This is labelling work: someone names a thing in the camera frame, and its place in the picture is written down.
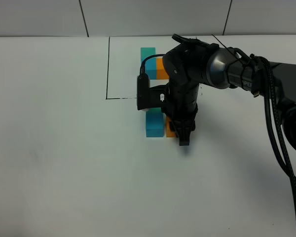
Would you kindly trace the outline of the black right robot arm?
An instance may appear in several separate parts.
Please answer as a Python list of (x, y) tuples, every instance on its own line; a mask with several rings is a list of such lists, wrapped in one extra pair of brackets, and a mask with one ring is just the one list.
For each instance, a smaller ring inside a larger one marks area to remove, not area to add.
[(221, 48), (198, 39), (174, 34), (179, 45), (162, 58), (169, 75), (168, 96), (181, 114), (195, 110), (200, 84), (217, 89), (242, 88), (264, 95), (267, 69), (273, 75), (269, 87), (275, 89), (275, 108), (290, 145), (296, 150), (296, 65), (269, 62), (246, 55), (238, 48)]

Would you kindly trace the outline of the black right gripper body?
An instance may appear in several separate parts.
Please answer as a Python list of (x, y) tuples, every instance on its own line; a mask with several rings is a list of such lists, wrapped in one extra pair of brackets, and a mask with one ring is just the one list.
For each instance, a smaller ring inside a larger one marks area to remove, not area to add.
[(170, 120), (194, 120), (198, 111), (197, 96), (199, 83), (191, 82), (185, 85), (175, 85), (169, 81), (166, 87), (167, 108), (165, 114)]

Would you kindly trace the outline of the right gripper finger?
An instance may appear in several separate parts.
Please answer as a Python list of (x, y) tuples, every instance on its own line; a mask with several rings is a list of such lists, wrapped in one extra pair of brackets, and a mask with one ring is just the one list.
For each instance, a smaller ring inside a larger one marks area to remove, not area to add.
[(195, 130), (194, 120), (174, 120), (171, 121), (180, 146), (189, 146), (190, 134)]

